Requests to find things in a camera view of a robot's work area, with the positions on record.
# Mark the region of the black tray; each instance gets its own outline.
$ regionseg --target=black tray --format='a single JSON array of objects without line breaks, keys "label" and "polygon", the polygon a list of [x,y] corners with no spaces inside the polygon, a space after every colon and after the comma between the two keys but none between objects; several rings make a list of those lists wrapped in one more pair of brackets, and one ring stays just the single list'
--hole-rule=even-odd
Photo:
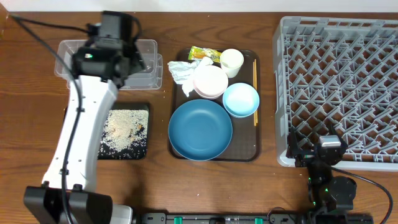
[{"label": "black tray", "polygon": [[[178,61],[192,62],[187,60],[190,49],[182,50],[177,57]],[[260,60],[256,53],[251,50],[241,50],[244,56],[244,63],[239,73],[234,78],[229,78],[228,85],[234,83],[247,83],[253,86],[253,62],[256,59],[257,63],[257,89],[260,90]],[[187,98],[182,91],[181,85],[174,83],[173,86],[173,103],[172,112],[174,112],[182,104],[195,99],[201,99],[201,97],[193,90]],[[223,107],[223,96],[213,100]],[[233,136],[231,143],[227,149],[218,157],[212,159],[212,161],[236,161],[236,162],[249,162],[253,161],[258,157],[261,151],[261,135],[260,127],[260,107],[258,108],[258,124],[254,126],[254,115],[250,115],[246,118],[234,118],[231,117],[233,125]],[[185,159],[182,157],[169,142],[169,151],[171,154],[178,159]]]},{"label": "black tray", "polygon": [[[111,110],[146,110],[148,111],[148,124],[149,128],[149,105],[146,103],[120,103],[116,102]],[[132,149],[123,149],[120,152],[116,152],[114,149],[110,149],[106,144],[100,144],[100,150],[98,151],[98,159],[142,159],[147,154],[147,142],[148,142],[149,130],[147,130],[147,138],[143,139],[141,143],[144,146],[131,146]]]}]

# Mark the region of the large blue plate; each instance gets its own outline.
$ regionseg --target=large blue plate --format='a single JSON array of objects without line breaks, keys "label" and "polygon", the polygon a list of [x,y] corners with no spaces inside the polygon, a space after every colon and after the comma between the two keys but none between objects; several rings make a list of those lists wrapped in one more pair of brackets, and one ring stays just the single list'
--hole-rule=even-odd
[{"label": "large blue plate", "polygon": [[231,118],[220,105],[210,100],[186,102],[170,119],[170,142],[187,159],[215,158],[228,147],[231,138]]}]

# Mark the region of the snack wrapper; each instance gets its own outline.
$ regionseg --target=snack wrapper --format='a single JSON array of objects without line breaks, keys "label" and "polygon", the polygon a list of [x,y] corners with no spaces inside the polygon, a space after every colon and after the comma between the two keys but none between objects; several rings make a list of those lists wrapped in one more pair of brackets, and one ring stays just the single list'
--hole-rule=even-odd
[{"label": "snack wrapper", "polygon": [[192,46],[191,51],[189,52],[188,60],[200,60],[203,57],[209,57],[212,59],[212,61],[219,63],[220,56],[221,53],[216,50]]}]

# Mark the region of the clear plastic container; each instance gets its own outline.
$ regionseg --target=clear plastic container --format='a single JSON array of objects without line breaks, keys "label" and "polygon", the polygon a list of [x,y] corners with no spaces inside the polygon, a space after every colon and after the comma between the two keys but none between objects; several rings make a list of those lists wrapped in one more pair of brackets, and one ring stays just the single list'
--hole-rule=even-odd
[{"label": "clear plastic container", "polygon": [[[85,42],[86,40],[61,41],[58,54],[69,67],[71,66],[72,55]],[[157,53],[157,42],[154,40],[137,40],[136,46],[141,53],[146,68],[139,73],[130,75],[121,90],[158,90],[162,86],[163,58]],[[67,72],[59,62],[55,62],[54,73],[56,76],[68,80]]]}]

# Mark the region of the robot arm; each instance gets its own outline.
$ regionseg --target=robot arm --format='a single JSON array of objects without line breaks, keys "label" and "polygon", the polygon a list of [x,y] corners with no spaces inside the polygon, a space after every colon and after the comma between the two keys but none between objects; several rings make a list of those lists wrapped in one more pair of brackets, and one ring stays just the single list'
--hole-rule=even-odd
[{"label": "robot arm", "polygon": [[[118,88],[112,80],[102,82],[100,77],[86,75],[80,75],[77,83],[83,95],[84,110],[80,115],[68,158],[67,187],[71,190],[75,184],[80,184],[83,190],[94,192],[101,135],[108,111],[118,97]],[[60,170],[77,107],[76,90],[71,85],[68,109],[57,150],[42,181],[43,184],[48,182],[51,188],[61,188]]]},{"label": "robot arm", "polygon": [[[121,12],[104,11],[102,25],[72,56],[73,78],[81,90],[80,119],[70,146],[66,170],[68,203],[74,223],[131,223],[132,208],[113,205],[112,198],[94,193],[96,161],[104,123],[119,89],[130,75],[144,69],[131,37],[138,20]],[[78,95],[71,85],[69,105],[57,150],[41,187],[27,187],[25,206],[40,223],[66,223],[62,206],[62,167],[77,116]]]},{"label": "robot arm", "polygon": [[356,182],[349,177],[334,177],[331,172],[331,166],[343,159],[348,145],[332,124],[328,129],[329,135],[320,136],[313,150],[299,149],[295,129],[290,130],[289,153],[295,158],[296,167],[308,169],[308,197],[314,209],[304,220],[311,224],[327,223],[328,220],[331,223],[349,223],[347,211],[354,209]]}]

